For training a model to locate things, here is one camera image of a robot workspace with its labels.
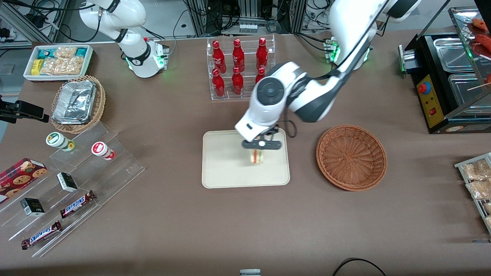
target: black bracket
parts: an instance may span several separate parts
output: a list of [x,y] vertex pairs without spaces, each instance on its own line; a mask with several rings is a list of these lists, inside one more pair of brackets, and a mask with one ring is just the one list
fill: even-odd
[[[252,142],[246,140],[242,141],[242,147],[246,149],[269,149],[278,150],[281,148],[281,142],[278,140],[273,140],[273,137],[278,133],[278,125],[270,128],[267,132],[260,134]],[[265,136],[271,136],[271,139],[266,139]]]

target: stainless steel tray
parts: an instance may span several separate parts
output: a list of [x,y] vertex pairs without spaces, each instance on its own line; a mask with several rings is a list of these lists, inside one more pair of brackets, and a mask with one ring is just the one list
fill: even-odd
[[460,39],[439,38],[433,44],[445,71],[449,73],[473,72]]
[[[452,74],[448,77],[455,100],[459,106],[472,100],[482,92],[481,88],[467,91],[479,85],[476,74]],[[465,110],[466,113],[491,113],[491,97],[486,96]]]

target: acrylic display stand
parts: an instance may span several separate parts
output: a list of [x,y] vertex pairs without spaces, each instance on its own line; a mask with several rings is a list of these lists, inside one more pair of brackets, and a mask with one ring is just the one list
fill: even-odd
[[281,142],[279,150],[263,150],[264,162],[250,163],[250,149],[242,147],[236,130],[209,131],[203,136],[201,182],[205,188],[280,186],[290,181],[286,134],[282,129],[273,136]]
[[[208,78],[210,79],[210,93],[212,100],[230,100],[230,99],[250,99],[252,90],[256,85],[257,67],[256,67],[256,51],[259,46],[259,38],[266,38],[266,48],[268,48],[268,66],[265,68],[266,73],[276,64],[275,56],[275,44],[274,35],[246,35],[241,36],[241,46],[244,50],[245,57],[245,70],[241,73],[244,78],[244,92],[241,96],[237,96],[233,91],[232,84],[232,68],[234,68],[234,61],[232,59],[232,52],[234,51],[233,38],[230,37],[215,37],[208,38],[206,47],[206,58],[208,61]],[[222,74],[221,77],[225,82],[225,97],[219,98],[213,89],[212,83],[212,70],[215,67],[213,63],[213,47],[212,42],[218,40],[220,42],[220,48],[225,55],[225,64],[227,65],[227,72]]]
[[[0,231],[7,233],[9,240],[19,245],[19,251],[23,251],[21,249],[22,240],[36,235],[55,221],[60,221],[63,229],[61,232],[24,250],[32,257],[41,257],[46,254],[145,170],[118,141],[116,133],[101,122],[80,133],[73,141],[75,142],[74,150],[64,152],[59,149],[43,162],[48,172],[42,179],[27,186],[17,193],[15,198],[0,205],[0,222],[2,223]],[[91,146],[97,141],[105,142],[110,149],[116,152],[116,157],[107,161],[93,155]],[[75,193],[62,190],[56,177],[60,172],[72,175],[78,186]],[[97,197],[62,219],[59,211],[90,190],[93,190]],[[20,204],[20,200],[24,197],[39,199],[46,213],[37,218],[26,216]]]

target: wicker basket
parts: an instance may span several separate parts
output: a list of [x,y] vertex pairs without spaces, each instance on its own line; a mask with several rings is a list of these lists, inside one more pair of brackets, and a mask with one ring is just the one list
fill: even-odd
[[[81,78],[69,80],[69,82],[81,82],[81,81],[92,81],[97,85],[94,107],[92,109],[92,115],[91,115],[92,118],[90,122],[85,125],[62,125],[62,124],[55,123],[53,121],[53,117],[51,117],[51,122],[53,123],[55,128],[59,131],[69,132],[72,134],[79,134],[82,131],[88,129],[91,125],[101,120],[102,113],[104,112],[104,104],[106,103],[106,92],[104,91],[104,87],[102,87],[101,83],[92,76],[83,76]],[[56,93],[55,100],[51,105],[52,114],[55,111],[56,104],[58,103],[58,97],[60,96],[60,91],[62,88],[63,86],[61,86],[60,89],[58,89],[58,93]]]
[[324,132],[317,143],[316,157],[322,174],[349,191],[373,188],[387,169],[387,156],[379,140],[353,125],[340,125]]

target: red bottle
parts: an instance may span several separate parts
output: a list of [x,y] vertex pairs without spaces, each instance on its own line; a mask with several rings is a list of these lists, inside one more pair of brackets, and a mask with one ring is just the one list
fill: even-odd
[[232,76],[232,83],[234,84],[234,93],[237,96],[242,95],[242,89],[244,87],[244,78],[241,75],[240,69],[235,66],[234,67],[234,75]]
[[220,70],[220,73],[225,74],[227,72],[227,66],[225,65],[225,55],[223,51],[220,49],[220,43],[215,40],[212,43],[213,45],[213,63],[215,67]]
[[212,74],[213,89],[215,90],[217,97],[223,98],[225,96],[225,83],[223,82],[223,78],[220,76],[220,72],[217,68],[213,68]]
[[234,52],[232,53],[232,57],[234,58],[234,66],[237,66],[241,72],[243,72],[246,68],[246,62],[244,58],[244,50],[241,47],[241,40],[234,39]]
[[268,66],[268,49],[266,48],[266,38],[259,38],[259,47],[256,51],[256,67],[259,68]]
[[264,78],[264,71],[264,67],[259,67],[259,69],[257,69],[256,83]]

